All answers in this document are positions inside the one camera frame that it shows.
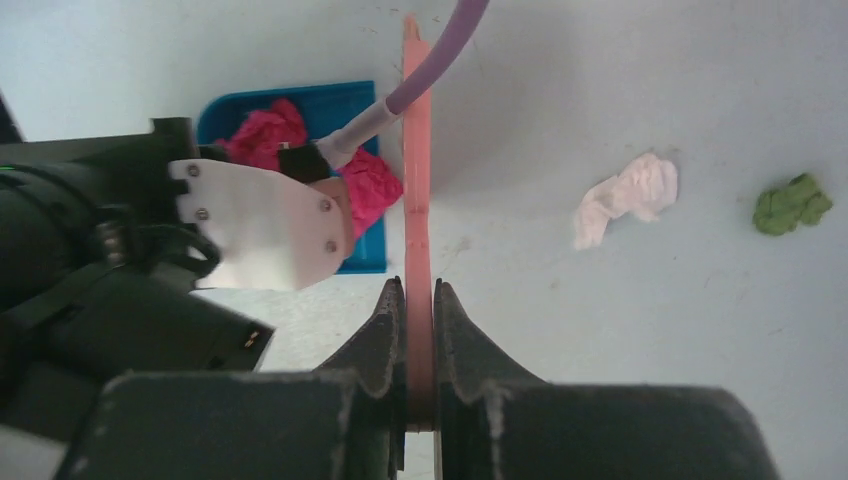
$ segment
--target cloth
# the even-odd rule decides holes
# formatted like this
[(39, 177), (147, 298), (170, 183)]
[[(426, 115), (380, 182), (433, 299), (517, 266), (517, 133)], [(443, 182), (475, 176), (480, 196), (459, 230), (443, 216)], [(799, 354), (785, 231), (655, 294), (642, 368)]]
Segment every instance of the cloth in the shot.
[(619, 174), (592, 187), (580, 202), (574, 226), (574, 248), (601, 244), (610, 220), (627, 212), (644, 222), (659, 220), (658, 213), (677, 201), (677, 168), (668, 160), (646, 153)]
[[(309, 135), (297, 108), (280, 99), (267, 111), (248, 115), (229, 140), (218, 140), (233, 163), (280, 171), (277, 151), (282, 143), (304, 145)], [(361, 237), (403, 194), (403, 184), (382, 158), (360, 147), (353, 159), (338, 170), (350, 195), (354, 237)]]
[(805, 173), (783, 188), (763, 192), (757, 199), (753, 222), (761, 233), (776, 237), (794, 232), (798, 222), (818, 225), (831, 207), (833, 202), (812, 175)]

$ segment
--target pink pad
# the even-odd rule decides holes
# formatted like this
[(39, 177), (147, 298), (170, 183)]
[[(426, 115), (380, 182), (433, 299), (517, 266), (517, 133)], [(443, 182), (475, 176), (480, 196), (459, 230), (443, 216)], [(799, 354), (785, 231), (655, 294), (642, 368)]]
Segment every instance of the pink pad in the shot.
[[(280, 171), (277, 150), (288, 142), (298, 147), (308, 141), (306, 124), (287, 99), (274, 102), (270, 110), (248, 115), (230, 141), (218, 140), (230, 160), (240, 165)], [(359, 148), (353, 160), (338, 171), (350, 194), (354, 238), (359, 238), (403, 194), (403, 185), (382, 158)]]
[[(413, 17), (404, 24), (403, 74), (424, 61), (430, 47), (421, 41)], [(407, 431), (433, 429), (435, 355), (433, 290), (430, 277), (430, 91), (403, 116), (404, 216), (406, 219)]]

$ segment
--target red crumpled paper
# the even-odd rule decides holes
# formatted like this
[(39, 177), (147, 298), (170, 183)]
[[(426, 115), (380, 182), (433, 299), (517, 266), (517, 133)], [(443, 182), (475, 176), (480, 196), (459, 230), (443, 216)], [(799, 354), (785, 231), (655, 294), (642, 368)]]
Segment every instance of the red crumpled paper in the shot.
[[(277, 150), (280, 144), (288, 142), (297, 147), (305, 144), (308, 138), (300, 112), (283, 98), (275, 101), (270, 110), (251, 112), (229, 141), (218, 140), (216, 143), (227, 149), (233, 163), (278, 172)], [(386, 162), (362, 147), (338, 173), (347, 184), (356, 238), (361, 237), (403, 195), (403, 184), (392, 174)]]

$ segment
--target green crumpled paper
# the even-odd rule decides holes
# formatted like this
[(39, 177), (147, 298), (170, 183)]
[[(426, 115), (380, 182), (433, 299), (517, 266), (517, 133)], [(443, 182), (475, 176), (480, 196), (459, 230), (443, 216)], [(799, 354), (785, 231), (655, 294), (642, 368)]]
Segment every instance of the green crumpled paper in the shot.
[(783, 188), (768, 190), (757, 199), (754, 226), (773, 236), (794, 232), (798, 222), (818, 225), (833, 202), (807, 173), (795, 177)]

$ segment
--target crumpled paper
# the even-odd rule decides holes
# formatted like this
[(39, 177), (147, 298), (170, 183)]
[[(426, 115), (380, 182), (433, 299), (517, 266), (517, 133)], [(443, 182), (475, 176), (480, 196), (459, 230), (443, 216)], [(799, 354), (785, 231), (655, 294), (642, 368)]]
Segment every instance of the crumpled paper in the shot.
[(574, 226), (574, 248), (597, 247), (607, 223), (627, 212), (643, 222), (659, 220), (657, 214), (677, 201), (677, 168), (654, 153), (630, 162), (619, 174), (592, 187), (580, 202)]

